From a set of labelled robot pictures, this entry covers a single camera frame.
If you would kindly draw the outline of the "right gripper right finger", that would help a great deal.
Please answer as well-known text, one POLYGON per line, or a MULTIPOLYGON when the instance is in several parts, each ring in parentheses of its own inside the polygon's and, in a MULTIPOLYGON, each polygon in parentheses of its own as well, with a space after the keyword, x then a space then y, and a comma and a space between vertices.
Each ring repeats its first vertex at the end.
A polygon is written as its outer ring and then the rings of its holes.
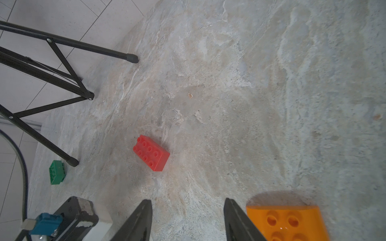
POLYGON ((233 199, 225 199, 224 220, 227 241, 266 241, 266 238, 233 199))

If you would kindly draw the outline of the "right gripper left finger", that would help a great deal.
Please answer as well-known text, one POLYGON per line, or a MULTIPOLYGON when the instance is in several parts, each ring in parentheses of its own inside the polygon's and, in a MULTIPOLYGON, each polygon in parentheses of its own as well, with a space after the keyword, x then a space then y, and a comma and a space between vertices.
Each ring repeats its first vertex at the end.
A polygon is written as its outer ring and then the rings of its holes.
POLYGON ((111 241, 149 241, 151 226, 152 202, 144 199, 111 238, 111 241))

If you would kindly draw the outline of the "orange curved lego brick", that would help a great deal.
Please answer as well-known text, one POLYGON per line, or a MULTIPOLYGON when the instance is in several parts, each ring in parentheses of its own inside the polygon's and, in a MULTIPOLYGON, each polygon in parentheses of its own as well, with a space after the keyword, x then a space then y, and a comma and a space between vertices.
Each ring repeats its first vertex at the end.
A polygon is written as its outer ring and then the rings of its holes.
POLYGON ((247 206, 246 213, 268 241, 328 241, 318 206, 247 206))

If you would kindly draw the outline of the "dark green lego brick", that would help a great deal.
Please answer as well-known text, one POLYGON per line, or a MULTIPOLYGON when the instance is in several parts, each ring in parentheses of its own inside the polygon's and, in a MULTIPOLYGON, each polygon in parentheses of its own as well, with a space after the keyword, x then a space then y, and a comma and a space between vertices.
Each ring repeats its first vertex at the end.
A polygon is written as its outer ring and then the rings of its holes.
POLYGON ((49 167, 50 184, 58 185, 66 177, 64 164, 59 160, 54 160, 49 167))

